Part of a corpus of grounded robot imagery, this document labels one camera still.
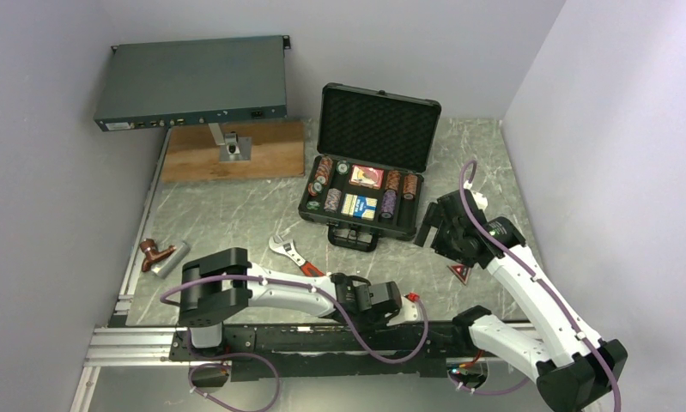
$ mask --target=marble table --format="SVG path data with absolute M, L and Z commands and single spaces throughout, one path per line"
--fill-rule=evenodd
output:
M 311 119 L 304 123 L 306 173 L 309 173 L 317 155 L 319 125 Z M 489 200 L 487 217 L 504 215 L 512 220 L 540 261 L 507 149 L 493 119 L 440 120 L 424 173 L 426 182 L 417 227 L 421 226 L 429 202 L 456 190 L 459 170 L 472 157 L 479 163 L 474 189 Z M 146 234 L 160 245 L 169 239 L 184 239 L 191 246 L 185 261 L 236 246 L 246 248 L 251 261 L 268 269 L 301 275 L 291 260 L 269 249 L 269 237 L 278 233 L 285 239 L 294 239 L 298 252 L 324 272 L 364 276 L 372 283 L 395 281 L 402 292 L 421 295 L 433 320 L 449 320 L 475 305 L 485 306 L 505 320 L 525 319 L 512 296 L 489 274 L 474 269 L 468 285 L 463 286 L 447 268 L 452 262 L 428 247 L 385 238 L 371 253 L 330 245 L 326 226 L 303 221 L 297 214 L 305 182 L 305 177 L 298 177 L 159 185 L 153 205 L 155 217 Z M 180 279 L 181 265 L 163 280 L 141 274 L 127 324 L 174 325 L 177 308 L 163 305 L 158 297 L 178 285 Z M 270 308 L 247 308 L 227 321 L 230 324 L 311 322 L 321 320 L 300 312 Z

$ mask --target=wall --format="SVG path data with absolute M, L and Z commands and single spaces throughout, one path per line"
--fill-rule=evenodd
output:
M 328 82 L 504 115 L 564 0 L 101 0 L 124 43 L 289 34 L 288 104 L 319 115 Z
M 94 0 L 0 1 L 0 411 L 70 407 L 161 139 L 92 123 L 118 36 Z
M 686 0 L 569 0 L 504 135 L 549 273 L 630 353 L 624 410 L 686 410 Z

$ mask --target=wrench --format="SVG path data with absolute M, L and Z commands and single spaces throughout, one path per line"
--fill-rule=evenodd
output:
M 270 237 L 270 249 L 276 253 L 279 253 L 280 255 L 284 255 L 292 259 L 297 266 L 300 266 L 300 269 L 305 276 L 325 276 L 320 269 L 316 268 L 315 265 L 309 263 L 302 256 L 300 256 L 300 253 L 297 253 L 297 250 L 294 248 L 293 240 L 284 240 L 281 236 L 275 234 L 274 236 Z

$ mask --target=wooden board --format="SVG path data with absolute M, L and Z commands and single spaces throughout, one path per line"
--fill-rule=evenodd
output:
M 219 161 L 209 126 L 173 129 L 161 170 L 163 182 L 194 182 L 217 179 L 260 179 L 301 176 L 305 173 L 304 126 L 301 121 L 222 124 L 252 138 L 252 159 Z

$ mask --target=copper pipe fitting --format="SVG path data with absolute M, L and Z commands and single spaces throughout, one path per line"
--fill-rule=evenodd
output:
M 140 250 L 145 254 L 140 270 L 147 272 L 150 270 L 150 266 L 171 256 L 176 251 L 176 246 L 170 245 L 165 251 L 158 251 L 158 245 L 155 244 L 155 240 L 145 239 L 140 242 Z

